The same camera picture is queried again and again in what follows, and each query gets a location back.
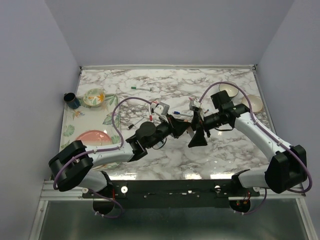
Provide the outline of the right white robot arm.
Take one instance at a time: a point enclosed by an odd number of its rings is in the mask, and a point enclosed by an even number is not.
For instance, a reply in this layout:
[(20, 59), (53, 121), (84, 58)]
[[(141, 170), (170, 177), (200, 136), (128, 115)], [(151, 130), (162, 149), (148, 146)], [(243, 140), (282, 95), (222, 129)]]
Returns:
[(206, 146), (210, 131), (223, 125), (230, 125), (249, 138), (269, 161), (267, 167), (252, 168), (234, 174), (230, 191), (241, 196), (248, 188), (270, 189), (280, 194), (307, 180), (307, 154), (301, 145), (293, 146), (264, 126), (243, 103), (235, 105), (227, 92), (211, 95), (217, 110), (204, 116), (202, 103), (190, 99), (189, 109), (193, 111), (191, 128), (194, 132), (189, 148)]

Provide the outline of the orange capped highlighter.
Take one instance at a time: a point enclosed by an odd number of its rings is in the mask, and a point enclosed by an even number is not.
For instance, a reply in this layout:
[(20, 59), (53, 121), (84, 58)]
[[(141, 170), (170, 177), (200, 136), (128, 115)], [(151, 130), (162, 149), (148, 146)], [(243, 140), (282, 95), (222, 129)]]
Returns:
[(191, 126), (191, 123), (186, 119), (183, 122), (187, 124), (187, 128), (185, 130), (186, 133), (192, 138), (194, 136), (194, 131), (193, 131), (193, 128)]

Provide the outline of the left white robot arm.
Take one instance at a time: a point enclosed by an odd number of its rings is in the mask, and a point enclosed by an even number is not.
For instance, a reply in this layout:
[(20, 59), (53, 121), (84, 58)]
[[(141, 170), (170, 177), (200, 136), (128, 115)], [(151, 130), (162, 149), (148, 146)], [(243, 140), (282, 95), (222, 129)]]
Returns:
[(134, 162), (148, 154), (147, 150), (168, 136), (179, 138), (191, 123), (168, 115), (159, 125), (146, 121), (135, 134), (120, 144), (86, 146), (75, 140), (54, 156), (48, 163), (54, 177), (53, 188), (61, 192), (75, 187), (93, 189), (101, 198), (107, 197), (111, 185), (104, 174), (93, 173), (92, 168), (115, 162)]

